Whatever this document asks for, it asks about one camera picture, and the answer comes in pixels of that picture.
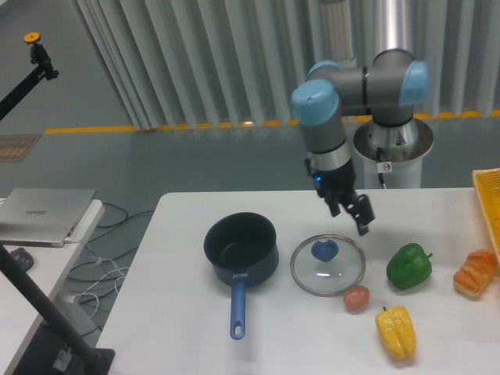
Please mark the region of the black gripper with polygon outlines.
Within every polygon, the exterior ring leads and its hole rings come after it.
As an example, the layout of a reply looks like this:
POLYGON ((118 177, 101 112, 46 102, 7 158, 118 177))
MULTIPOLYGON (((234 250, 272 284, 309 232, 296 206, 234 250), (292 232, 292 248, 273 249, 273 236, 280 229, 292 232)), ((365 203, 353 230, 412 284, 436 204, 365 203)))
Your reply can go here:
POLYGON ((355 193, 355 169, 352 160, 337 169, 322 171, 314 168, 312 159, 307 158, 305 168, 313 179, 317 194, 328 205, 332 217, 341 213, 339 205, 343 205, 354 219, 359 235, 367 234, 375 215, 369 197, 355 193))

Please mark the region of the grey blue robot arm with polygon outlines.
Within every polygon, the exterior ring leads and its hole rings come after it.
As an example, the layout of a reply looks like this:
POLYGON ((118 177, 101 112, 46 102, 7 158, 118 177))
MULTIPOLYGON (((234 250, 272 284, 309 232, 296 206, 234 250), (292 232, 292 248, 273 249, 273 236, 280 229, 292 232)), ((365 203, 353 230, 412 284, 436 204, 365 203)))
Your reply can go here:
POLYGON ((411 3, 376 1, 373 17, 371 65, 323 60, 291 95, 308 152, 307 174, 331 215, 345 209, 360 235, 375 215, 369 198, 355 192, 351 151, 366 166, 395 166, 390 181, 397 188, 417 188, 422 159, 434 143, 430 127, 414 116, 415 105, 427 100, 429 68, 413 53, 411 3))

